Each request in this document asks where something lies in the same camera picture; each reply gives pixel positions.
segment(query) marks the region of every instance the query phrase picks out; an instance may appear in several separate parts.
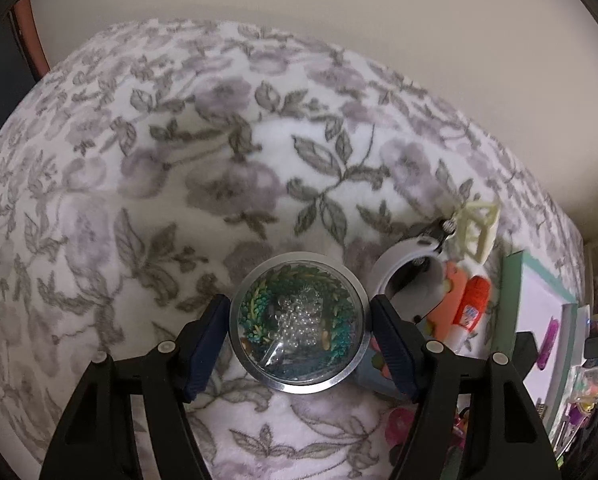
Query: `purple object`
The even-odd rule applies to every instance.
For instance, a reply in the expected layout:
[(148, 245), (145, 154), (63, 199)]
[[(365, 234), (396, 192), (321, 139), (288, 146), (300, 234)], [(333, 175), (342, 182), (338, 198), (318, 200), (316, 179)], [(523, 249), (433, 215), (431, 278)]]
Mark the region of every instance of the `purple object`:
[(570, 408), (570, 424), (572, 424), (572, 426), (578, 426), (579, 423), (587, 417), (588, 414), (582, 412), (579, 409), (579, 406), (577, 406), (576, 404), (572, 404), (572, 408)]
[(554, 317), (551, 317), (550, 322), (548, 323), (548, 329), (545, 331), (545, 336), (543, 337), (539, 357), (537, 358), (537, 367), (540, 370), (545, 369), (548, 364), (548, 359), (552, 353), (552, 347), (554, 347), (554, 342), (557, 340), (558, 333), (559, 321), (554, 319)]

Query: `glue stick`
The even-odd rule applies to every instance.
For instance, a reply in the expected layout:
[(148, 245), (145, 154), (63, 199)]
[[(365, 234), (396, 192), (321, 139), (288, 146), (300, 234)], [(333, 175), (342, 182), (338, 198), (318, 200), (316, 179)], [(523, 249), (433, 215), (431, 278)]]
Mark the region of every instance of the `glue stick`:
[(483, 276), (473, 276), (465, 286), (465, 292), (454, 316), (444, 343), (453, 352), (458, 352), (474, 330), (488, 306), (490, 282)]

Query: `metal screw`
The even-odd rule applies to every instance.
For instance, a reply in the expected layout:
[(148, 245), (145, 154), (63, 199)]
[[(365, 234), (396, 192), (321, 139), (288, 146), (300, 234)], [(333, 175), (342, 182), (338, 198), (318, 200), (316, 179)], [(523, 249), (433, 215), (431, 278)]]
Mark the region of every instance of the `metal screw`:
[(443, 229), (447, 235), (453, 235), (454, 232), (457, 231), (457, 220), (454, 218), (447, 219), (441, 225), (441, 229)]
[(157, 350), (161, 354), (169, 354), (176, 347), (177, 345), (175, 345), (175, 341), (162, 341), (161, 343), (159, 343), (159, 346), (157, 346)]
[(432, 341), (428, 341), (426, 343), (426, 348), (433, 354), (441, 354), (441, 352), (444, 351), (444, 344), (439, 343), (439, 341), (435, 339), (432, 339)]
[(106, 354), (106, 352), (99, 350), (98, 352), (95, 353), (95, 355), (93, 355), (92, 362), (95, 363), (96, 365), (100, 365), (106, 360), (106, 358), (108, 358), (108, 354)]
[(495, 352), (492, 354), (492, 360), (501, 366), (507, 365), (508, 364), (508, 357), (506, 357), (505, 354), (502, 354), (501, 352)]

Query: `metal jar lid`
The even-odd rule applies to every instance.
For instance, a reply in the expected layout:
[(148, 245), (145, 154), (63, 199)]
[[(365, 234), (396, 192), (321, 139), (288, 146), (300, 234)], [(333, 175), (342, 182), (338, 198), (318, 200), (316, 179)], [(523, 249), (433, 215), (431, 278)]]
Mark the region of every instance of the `metal jar lid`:
[(262, 383), (292, 394), (334, 386), (367, 349), (368, 298), (341, 264), (316, 253), (266, 260), (243, 280), (231, 303), (237, 358)]

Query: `bed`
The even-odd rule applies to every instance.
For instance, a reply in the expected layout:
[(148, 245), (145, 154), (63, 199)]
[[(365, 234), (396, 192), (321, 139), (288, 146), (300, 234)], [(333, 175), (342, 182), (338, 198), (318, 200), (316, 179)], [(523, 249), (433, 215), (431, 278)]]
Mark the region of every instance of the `bed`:
[[(579, 299), (582, 239), (495, 137), (342, 47), (233, 22), (103, 30), (0, 132), (0, 446), (36, 478), (94, 353), (143, 354), (276, 254), (314, 251), (362, 281), (416, 225), (500, 203), (495, 291), (461, 350), (487, 354), (500, 263), (528, 249)], [(461, 260), (450, 244), (447, 256)], [(247, 376), (226, 342), (188, 421), (214, 478), (386, 478), (393, 404), (352, 381), (310, 396)], [(158, 478), (140, 402), (145, 478)]]

